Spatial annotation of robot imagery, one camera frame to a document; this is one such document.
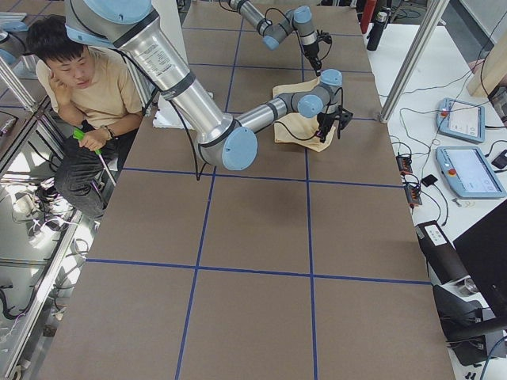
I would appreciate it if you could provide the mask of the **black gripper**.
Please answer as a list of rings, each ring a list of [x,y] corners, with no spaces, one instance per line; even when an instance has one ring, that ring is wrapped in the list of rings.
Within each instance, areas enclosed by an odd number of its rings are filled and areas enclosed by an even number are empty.
[[[319,76],[322,72],[322,61],[318,57],[318,41],[315,40],[313,42],[302,42],[302,48],[304,56],[309,59],[309,64],[311,65],[315,75]]]
[[[332,125],[334,124],[335,119],[336,119],[335,112],[331,113],[320,112],[317,115],[318,131],[316,133],[316,136],[319,138],[320,142],[324,143],[326,141],[327,136],[332,129]]]

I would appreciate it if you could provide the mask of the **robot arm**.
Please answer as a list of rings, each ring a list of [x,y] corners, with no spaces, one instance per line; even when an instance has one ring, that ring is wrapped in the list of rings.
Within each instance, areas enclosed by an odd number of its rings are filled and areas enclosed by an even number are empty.
[[[231,1],[229,6],[257,30],[271,50],[295,33],[318,75],[318,84],[309,91],[276,95],[238,117],[224,113],[162,31],[158,12],[149,1],[67,1],[67,35],[76,43],[127,53],[196,130],[194,151],[209,165],[230,171],[246,169],[257,156],[257,132],[293,112],[315,118],[316,136],[326,141],[345,111],[342,75],[335,69],[322,69],[318,44],[324,35],[315,29],[310,8],[290,9],[274,24],[249,1]]]
[[[319,44],[322,38],[314,26],[309,6],[299,6],[282,12],[281,20],[275,23],[267,16],[269,9],[261,13],[251,1],[228,1],[227,3],[232,11],[240,14],[256,29],[262,36],[265,46],[271,51],[277,49],[287,37],[295,33],[303,56],[315,74],[321,75],[322,60],[319,57]]]

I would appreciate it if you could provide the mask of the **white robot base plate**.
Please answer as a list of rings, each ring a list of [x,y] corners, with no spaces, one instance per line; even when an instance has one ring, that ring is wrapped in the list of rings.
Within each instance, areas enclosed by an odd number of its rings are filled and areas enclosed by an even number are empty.
[[[184,128],[181,118],[174,110],[172,104],[162,96],[159,96],[157,99],[156,109],[153,119],[153,126],[155,128]]]

